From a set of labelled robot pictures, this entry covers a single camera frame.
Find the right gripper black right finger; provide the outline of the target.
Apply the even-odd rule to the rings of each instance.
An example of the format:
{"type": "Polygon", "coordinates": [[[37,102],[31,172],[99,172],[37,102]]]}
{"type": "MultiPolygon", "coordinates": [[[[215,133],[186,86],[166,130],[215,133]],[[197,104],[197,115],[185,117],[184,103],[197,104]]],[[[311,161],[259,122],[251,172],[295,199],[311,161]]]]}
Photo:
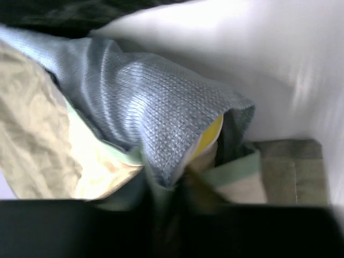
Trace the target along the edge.
{"type": "Polygon", "coordinates": [[[343,257],[331,207],[229,205],[182,219],[183,257],[343,257]]]}

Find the cream yellow foam pillow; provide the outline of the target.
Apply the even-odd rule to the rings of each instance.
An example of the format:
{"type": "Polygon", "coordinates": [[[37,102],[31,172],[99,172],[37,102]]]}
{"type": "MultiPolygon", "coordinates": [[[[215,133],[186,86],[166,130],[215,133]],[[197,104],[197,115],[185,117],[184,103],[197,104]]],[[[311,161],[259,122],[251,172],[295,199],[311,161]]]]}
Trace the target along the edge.
{"type": "Polygon", "coordinates": [[[187,158],[187,163],[195,158],[205,154],[214,146],[223,127],[224,115],[221,114],[199,137],[196,143],[191,147],[191,154],[187,158]]]}

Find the black floral plush pillow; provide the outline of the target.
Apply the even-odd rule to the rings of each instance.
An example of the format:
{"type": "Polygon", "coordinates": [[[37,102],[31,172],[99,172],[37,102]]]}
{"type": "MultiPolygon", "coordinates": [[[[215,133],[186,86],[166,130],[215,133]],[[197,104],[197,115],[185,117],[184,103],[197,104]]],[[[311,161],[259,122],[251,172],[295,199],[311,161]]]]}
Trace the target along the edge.
{"type": "Polygon", "coordinates": [[[1,24],[67,38],[137,11],[182,1],[150,0],[1,0],[1,24]]]}

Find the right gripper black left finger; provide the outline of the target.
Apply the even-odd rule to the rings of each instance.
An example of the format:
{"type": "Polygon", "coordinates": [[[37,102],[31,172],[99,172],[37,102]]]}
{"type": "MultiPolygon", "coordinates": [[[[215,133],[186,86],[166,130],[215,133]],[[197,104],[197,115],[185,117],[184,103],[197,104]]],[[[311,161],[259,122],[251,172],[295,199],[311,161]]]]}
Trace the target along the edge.
{"type": "Polygon", "coordinates": [[[107,210],[81,200],[1,201],[1,257],[152,257],[141,204],[107,210]]]}

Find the beige green blue pillowcase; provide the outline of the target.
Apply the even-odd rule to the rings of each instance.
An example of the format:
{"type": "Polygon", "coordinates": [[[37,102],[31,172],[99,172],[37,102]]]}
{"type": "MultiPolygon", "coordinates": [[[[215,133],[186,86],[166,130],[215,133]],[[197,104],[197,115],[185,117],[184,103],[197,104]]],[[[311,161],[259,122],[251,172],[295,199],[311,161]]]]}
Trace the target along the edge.
{"type": "Polygon", "coordinates": [[[105,38],[1,26],[1,40],[53,74],[69,112],[145,170],[161,206],[177,186],[203,212],[224,204],[328,203],[321,146],[313,140],[243,143],[255,106],[229,85],[155,54],[125,53],[105,38]],[[191,147],[221,114],[217,142],[187,163],[191,147]]]}

